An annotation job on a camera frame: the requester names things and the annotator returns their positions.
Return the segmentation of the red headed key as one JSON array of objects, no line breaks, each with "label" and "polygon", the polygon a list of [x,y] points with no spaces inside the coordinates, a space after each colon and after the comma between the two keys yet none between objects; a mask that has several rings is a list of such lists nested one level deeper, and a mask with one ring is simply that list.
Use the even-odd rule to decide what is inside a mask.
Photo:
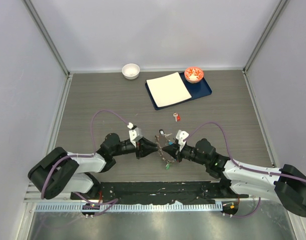
[{"label": "red headed key", "polygon": [[179,122],[181,120],[180,115],[178,113],[176,113],[176,112],[173,114],[173,117],[174,117],[176,122]]}]

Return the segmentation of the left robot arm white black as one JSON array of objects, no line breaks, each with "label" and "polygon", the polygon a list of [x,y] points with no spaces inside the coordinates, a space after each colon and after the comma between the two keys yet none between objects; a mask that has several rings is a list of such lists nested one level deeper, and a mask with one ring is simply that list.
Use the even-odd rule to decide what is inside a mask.
[{"label": "left robot arm white black", "polygon": [[116,156],[135,154],[140,159],[158,150],[157,144],[138,136],[121,141],[116,133],[106,135],[94,154],[77,154],[56,147],[28,172],[28,179],[41,192],[42,199],[70,194],[72,200],[99,197],[100,182],[94,173],[104,173],[115,164]]}]

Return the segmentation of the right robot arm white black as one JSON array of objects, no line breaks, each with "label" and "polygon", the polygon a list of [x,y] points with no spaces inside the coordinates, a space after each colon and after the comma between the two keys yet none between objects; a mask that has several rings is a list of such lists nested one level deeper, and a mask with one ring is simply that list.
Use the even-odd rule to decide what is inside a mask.
[{"label": "right robot arm white black", "polygon": [[238,162],[217,153],[205,138],[194,147],[175,142],[162,150],[178,162],[185,159],[205,166],[207,173],[221,180],[218,190],[223,197],[236,194],[265,198],[306,218],[306,176],[292,165],[271,168]]}]

